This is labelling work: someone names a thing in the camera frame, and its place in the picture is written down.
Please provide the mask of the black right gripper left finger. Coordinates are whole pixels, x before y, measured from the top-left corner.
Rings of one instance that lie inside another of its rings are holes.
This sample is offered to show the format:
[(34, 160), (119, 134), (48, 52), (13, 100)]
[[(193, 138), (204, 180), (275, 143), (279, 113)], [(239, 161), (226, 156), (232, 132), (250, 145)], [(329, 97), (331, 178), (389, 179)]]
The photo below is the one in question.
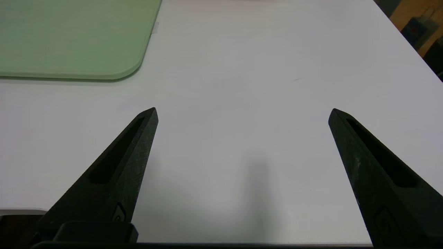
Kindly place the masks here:
[(150, 108), (126, 126), (40, 219), (43, 241), (67, 222), (131, 222), (158, 121)]

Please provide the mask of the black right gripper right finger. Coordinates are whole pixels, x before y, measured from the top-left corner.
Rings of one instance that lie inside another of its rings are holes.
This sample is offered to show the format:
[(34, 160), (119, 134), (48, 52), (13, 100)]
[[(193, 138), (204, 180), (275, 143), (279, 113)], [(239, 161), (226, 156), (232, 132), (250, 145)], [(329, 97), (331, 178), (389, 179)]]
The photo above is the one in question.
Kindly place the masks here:
[(443, 245), (443, 198), (348, 113), (328, 125), (375, 248)]

